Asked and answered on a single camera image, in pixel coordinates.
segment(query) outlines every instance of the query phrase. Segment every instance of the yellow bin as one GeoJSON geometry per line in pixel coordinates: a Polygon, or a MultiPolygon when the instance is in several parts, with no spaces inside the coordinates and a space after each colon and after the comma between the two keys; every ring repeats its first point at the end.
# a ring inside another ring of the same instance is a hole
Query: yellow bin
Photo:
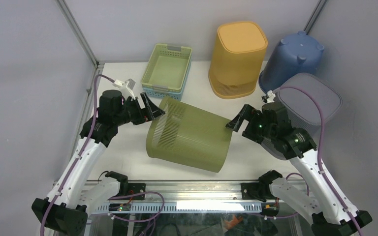
{"type": "Polygon", "coordinates": [[[252,94],[266,48],[266,36],[255,22],[221,25],[208,72],[214,93],[224,99],[252,94]]]}

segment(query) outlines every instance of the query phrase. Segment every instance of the stacked baskets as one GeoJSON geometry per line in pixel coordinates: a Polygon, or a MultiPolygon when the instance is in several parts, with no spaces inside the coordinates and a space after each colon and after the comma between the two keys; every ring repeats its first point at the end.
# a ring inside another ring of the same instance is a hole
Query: stacked baskets
{"type": "Polygon", "coordinates": [[[148,96],[182,99],[190,69],[192,48],[156,44],[141,84],[148,96]]]}

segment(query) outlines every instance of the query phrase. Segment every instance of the white table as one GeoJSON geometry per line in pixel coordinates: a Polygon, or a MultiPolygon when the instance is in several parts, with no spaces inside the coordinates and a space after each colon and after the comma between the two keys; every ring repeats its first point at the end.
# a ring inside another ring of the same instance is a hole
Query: white table
{"type": "MultiPolygon", "coordinates": [[[[146,65],[146,62],[106,63],[103,74],[122,81],[132,78],[136,81],[134,93],[139,95],[143,92],[140,81],[146,65]]],[[[263,92],[258,86],[247,97],[230,100],[217,97],[209,84],[209,65],[208,61],[192,62],[182,102],[228,119],[233,119],[246,103],[261,108],[263,92]]],[[[98,96],[108,89],[115,88],[102,78],[98,96]]],[[[151,100],[156,105],[161,101],[159,98],[151,100]]],[[[118,135],[112,139],[108,149],[96,163],[89,179],[97,179],[107,170],[127,175],[131,180],[244,180],[257,179],[269,170],[277,170],[284,176],[296,172],[289,161],[274,158],[261,145],[241,136],[247,122],[244,122],[239,133],[233,133],[225,164],[219,173],[150,158],[145,148],[150,124],[121,126],[118,135]]]]}

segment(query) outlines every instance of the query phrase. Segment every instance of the green bin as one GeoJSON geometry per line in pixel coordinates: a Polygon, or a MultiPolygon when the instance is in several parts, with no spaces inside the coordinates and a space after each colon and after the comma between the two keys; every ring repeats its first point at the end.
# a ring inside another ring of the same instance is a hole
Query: green bin
{"type": "Polygon", "coordinates": [[[165,97],[166,112],[150,126],[146,150],[149,157],[219,172],[224,165],[232,130],[229,119],[165,97]]]}

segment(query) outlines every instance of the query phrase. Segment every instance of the gray wall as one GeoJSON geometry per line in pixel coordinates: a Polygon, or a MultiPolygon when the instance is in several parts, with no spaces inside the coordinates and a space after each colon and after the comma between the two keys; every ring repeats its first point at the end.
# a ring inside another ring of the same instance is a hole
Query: gray wall
{"type": "Polygon", "coordinates": [[[66,0],[99,60],[148,61],[156,43],[193,48],[211,58],[217,28],[251,20],[269,41],[302,30],[318,0],[66,0]]]}
{"type": "Polygon", "coordinates": [[[53,0],[0,0],[0,236],[34,235],[31,211],[67,164],[93,67],[53,0]]]}
{"type": "Polygon", "coordinates": [[[325,45],[318,76],[344,99],[329,123],[324,160],[378,235],[378,0],[330,0],[311,31],[325,45]]]}

